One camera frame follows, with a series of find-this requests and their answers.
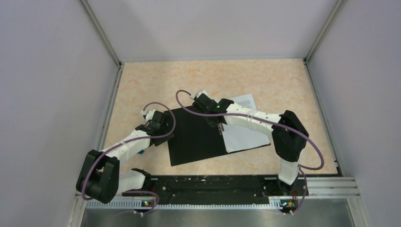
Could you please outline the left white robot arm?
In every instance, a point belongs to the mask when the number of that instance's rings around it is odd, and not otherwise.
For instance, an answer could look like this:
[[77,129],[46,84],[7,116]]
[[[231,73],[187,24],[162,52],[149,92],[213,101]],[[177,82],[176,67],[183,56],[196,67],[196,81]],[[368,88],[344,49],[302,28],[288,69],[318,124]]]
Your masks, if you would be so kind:
[[146,123],[137,126],[126,138],[110,148],[87,153],[81,168],[76,190],[84,200],[109,203],[117,194],[135,190],[139,195],[150,193],[149,174],[132,169],[121,173],[120,168],[134,155],[151,146],[159,146],[174,137],[176,118],[171,110],[142,112]]

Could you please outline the single printed paper sheet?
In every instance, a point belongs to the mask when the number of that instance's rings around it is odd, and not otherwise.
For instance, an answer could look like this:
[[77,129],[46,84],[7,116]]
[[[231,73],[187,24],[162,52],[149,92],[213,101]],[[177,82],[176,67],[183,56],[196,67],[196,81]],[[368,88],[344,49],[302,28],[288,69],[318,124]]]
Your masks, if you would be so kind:
[[[257,110],[252,94],[241,95],[229,99],[233,100],[240,106]],[[227,153],[245,151],[270,145],[268,136],[251,129],[227,124],[220,124],[220,128]]]

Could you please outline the teal folder black inside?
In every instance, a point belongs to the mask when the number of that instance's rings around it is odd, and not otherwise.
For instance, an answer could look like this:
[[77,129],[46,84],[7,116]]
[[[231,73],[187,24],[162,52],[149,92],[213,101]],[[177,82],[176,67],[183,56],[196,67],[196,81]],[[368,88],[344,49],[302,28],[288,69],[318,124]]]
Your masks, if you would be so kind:
[[218,127],[209,126],[203,117],[183,108],[173,109],[172,112],[176,118],[174,138],[168,141],[172,166],[231,154],[226,152]]

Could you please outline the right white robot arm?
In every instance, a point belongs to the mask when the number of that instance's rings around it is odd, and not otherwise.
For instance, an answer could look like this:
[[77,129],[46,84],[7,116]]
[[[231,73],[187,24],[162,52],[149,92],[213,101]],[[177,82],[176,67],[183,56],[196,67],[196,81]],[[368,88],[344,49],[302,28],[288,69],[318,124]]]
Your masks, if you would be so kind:
[[294,112],[264,113],[224,98],[216,102],[205,91],[191,98],[194,100],[193,107],[198,113],[206,115],[210,125],[223,123],[240,126],[266,135],[280,157],[278,191],[290,195],[296,189],[298,162],[309,134]]

